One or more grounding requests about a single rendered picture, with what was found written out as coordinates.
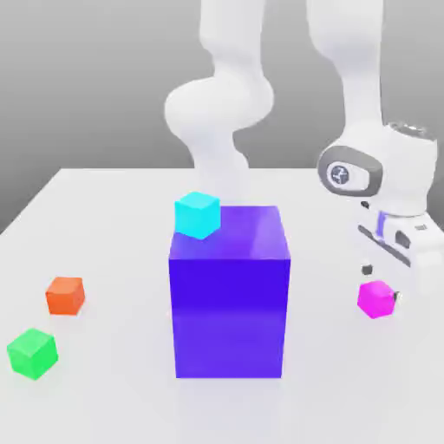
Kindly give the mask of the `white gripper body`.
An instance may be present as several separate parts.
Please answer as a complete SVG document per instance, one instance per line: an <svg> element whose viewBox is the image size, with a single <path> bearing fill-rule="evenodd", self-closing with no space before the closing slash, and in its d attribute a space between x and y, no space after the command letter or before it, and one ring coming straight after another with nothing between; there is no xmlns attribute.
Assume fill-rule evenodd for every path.
<svg viewBox="0 0 444 444"><path fill-rule="evenodd" d="M433 221L387 221L382 235L357 226L364 263L399 291L444 288L444 231Z"/></svg>

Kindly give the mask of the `small magenta cube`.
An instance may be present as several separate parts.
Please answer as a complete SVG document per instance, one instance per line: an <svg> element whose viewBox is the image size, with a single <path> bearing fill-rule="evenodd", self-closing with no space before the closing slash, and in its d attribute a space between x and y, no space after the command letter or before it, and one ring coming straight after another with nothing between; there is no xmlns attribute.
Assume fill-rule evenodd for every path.
<svg viewBox="0 0 444 444"><path fill-rule="evenodd" d="M361 284L357 306L372 319L392 315L395 309L395 292L381 280Z"/></svg>

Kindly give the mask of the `small cyan cube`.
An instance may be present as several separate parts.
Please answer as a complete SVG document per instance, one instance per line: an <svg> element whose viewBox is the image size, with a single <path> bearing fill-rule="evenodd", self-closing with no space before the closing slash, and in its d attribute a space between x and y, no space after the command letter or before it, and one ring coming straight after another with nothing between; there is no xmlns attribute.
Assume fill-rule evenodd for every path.
<svg viewBox="0 0 444 444"><path fill-rule="evenodd" d="M174 202L174 229L199 240L221 227L220 199L212 195L191 192Z"/></svg>

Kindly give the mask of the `small orange cube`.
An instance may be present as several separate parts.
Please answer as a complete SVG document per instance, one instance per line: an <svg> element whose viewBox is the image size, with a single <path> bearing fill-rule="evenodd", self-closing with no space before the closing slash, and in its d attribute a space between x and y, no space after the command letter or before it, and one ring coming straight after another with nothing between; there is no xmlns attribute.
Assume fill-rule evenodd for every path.
<svg viewBox="0 0 444 444"><path fill-rule="evenodd" d="M51 315L76 316L85 301L80 277L55 277L45 292Z"/></svg>

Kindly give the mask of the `small green cube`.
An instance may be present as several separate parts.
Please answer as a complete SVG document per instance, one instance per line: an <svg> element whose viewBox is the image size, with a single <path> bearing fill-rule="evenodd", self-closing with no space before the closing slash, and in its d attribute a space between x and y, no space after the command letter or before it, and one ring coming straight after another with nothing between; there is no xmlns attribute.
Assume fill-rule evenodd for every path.
<svg viewBox="0 0 444 444"><path fill-rule="evenodd" d="M34 328L8 344L7 354L12 369L34 381L59 359L54 336Z"/></svg>

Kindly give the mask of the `large purple box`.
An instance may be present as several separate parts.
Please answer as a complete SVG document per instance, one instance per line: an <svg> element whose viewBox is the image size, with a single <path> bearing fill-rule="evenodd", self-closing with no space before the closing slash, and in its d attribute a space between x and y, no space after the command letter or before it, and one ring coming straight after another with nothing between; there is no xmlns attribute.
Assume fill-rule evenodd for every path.
<svg viewBox="0 0 444 444"><path fill-rule="evenodd" d="M279 378L291 255L275 206L224 206L203 240L173 235L169 281L178 378Z"/></svg>

